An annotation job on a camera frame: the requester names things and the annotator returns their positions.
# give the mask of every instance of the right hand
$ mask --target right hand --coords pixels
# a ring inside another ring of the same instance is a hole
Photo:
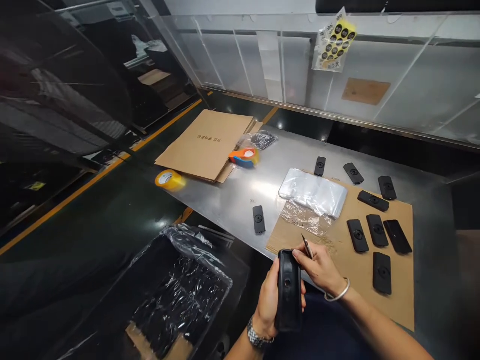
[[[315,285],[337,297],[347,287],[347,281],[340,275],[326,246],[311,242],[309,245],[313,253],[313,260],[306,255],[307,251],[303,242],[293,249],[293,256]]]

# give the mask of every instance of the floor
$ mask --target floor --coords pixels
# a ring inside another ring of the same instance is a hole
[[[253,116],[279,129],[443,176],[461,172],[471,164],[480,164],[478,154],[447,150],[423,141],[276,109],[222,93],[213,93],[208,101],[220,112]],[[65,199],[63,203],[59,201],[60,205],[65,206],[61,206],[60,210],[53,208],[54,215],[47,214],[48,220],[32,232],[28,233],[28,228],[23,228],[0,238],[0,248],[8,247],[7,251],[0,249],[0,263],[67,254],[81,256],[110,249],[140,249],[154,239],[163,227],[179,218],[190,225],[216,229],[207,219],[191,213],[184,204],[153,185],[150,179],[152,173],[156,174],[153,165],[155,159],[204,109],[205,104],[197,102],[180,118],[178,113],[169,115],[151,131],[154,133],[167,124],[170,126],[139,149],[135,159],[129,158],[111,170],[80,196],[70,199],[68,204],[65,205]],[[85,184],[77,184],[70,191],[73,193],[81,186]],[[247,290],[238,307],[242,312],[236,314],[230,324],[229,334],[234,339],[248,321],[246,314],[255,310],[260,286],[271,261],[240,241],[235,242],[232,249],[251,268]]]

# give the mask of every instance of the yellow floor stripe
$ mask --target yellow floor stripe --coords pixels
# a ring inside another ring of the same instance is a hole
[[[279,110],[278,107],[274,107],[272,110],[270,110],[270,112],[263,119],[262,123],[264,124],[268,123],[274,117],[274,115],[277,113],[278,110]]]
[[[201,102],[202,102],[202,100],[198,100],[197,102],[193,103],[190,107],[188,107],[186,110],[182,111],[174,119],[172,119],[170,122],[168,122],[166,125],[164,125],[160,130],[158,130],[157,132],[152,134],[147,139],[145,139],[145,140],[141,141],[140,143],[138,143],[137,145],[135,145],[132,148],[132,150],[136,152],[136,151],[140,150],[141,148],[143,148],[146,144],[151,142],[153,139],[155,139],[158,135],[163,133],[170,126],[175,124],[178,120],[180,120],[184,115],[186,115],[189,111],[194,109]],[[123,159],[123,160],[128,159],[129,157],[130,157],[130,155],[128,155],[127,153],[124,153],[122,156],[120,156],[120,158]],[[107,167],[104,171],[102,171],[97,176],[95,176],[88,183],[86,183],[81,188],[79,188],[77,191],[75,191],[72,195],[70,195],[65,200],[63,200],[60,204],[55,206],[52,210],[50,210],[48,213],[46,213],[44,216],[42,216],[39,220],[37,220],[35,223],[33,223],[29,228],[27,228],[25,231],[23,231],[21,234],[19,234],[17,237],[15,237],[13,240],[11,240],[4,247],[0,248],[0,256],[5,254],[8,250],[13,248],[16,244],[18,244],[20,241],[22,241],[28,235],[33,233],[43,223],[45,223],[48,219],[53,217],[56,213],[58,213],[60,210],[62,210],[64,207],[66,207],[68,204],[70,204],[73,200],[75,200],[78,196],[80,196],[86,190],[91,188],[94,184],[98,183],[101,179],[103,179],[105,176],[107,176],[110,172],[112,172],[112,170],[116,169],[122,163],[123,163],[123,161],[118,159],[112,165]]]
[[[193,209],[191,207],[187,207],[185,209],[185,211],[183,212],[183,214],[177,219],[175,220],[174,224],[182,224],[184,222],[187,221],[187,219],[190,217],[190,215],[192,215],[193,213]]]

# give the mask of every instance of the silver bangle bracelet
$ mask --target silver bangle bracelet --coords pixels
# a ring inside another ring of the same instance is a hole
[[[343,298],[343,297],[345,296],[345,294],[347,293],[347,291],[350,289],[350,279],[349,279],[348,277],[344,277],[344,279],[347,281],[345,290],[343,290],[343,291],[341,292],[341,294],[338,295],[337,297],[333,297],[333,296],[330,295],[328,292],[325,292],[325,300],[327,300],[329,303],[333,303],[333,302],[335,302],[335,301],[340,300],[341,298]]]

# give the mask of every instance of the yellow tape roll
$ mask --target yellow tape roll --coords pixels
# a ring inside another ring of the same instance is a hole
[[[178,191],[184,188],[186,180],[173,170],[162,171],[155,179],[155,185],[169,191]]]

